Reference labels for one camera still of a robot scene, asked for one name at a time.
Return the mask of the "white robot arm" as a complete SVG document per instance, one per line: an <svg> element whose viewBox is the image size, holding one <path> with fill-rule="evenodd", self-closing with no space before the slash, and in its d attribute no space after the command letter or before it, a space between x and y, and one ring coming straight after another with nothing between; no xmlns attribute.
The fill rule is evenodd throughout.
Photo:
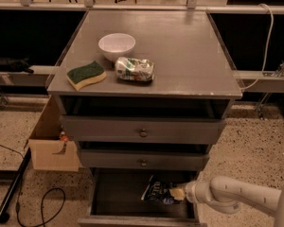
<svg viewBox="0 0 284 227"><path fill-rule="evenodd" d="M177 201L205 203L224 214L237 213L242 202L274 217L274 227L284 227L284 186L279 190L216 176L209 182L191 181L179 184L172 187L169 193Z"/></svg>

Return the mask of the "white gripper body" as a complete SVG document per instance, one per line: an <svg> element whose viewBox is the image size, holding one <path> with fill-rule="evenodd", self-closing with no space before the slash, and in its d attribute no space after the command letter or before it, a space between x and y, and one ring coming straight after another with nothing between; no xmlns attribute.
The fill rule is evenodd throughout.
<svg viewBox="0 0 284 227"><path fill-rule="evenodd" d="M212 200L209 182L191 181L186 184L185 193L191 203L209 203Z"/></svg>

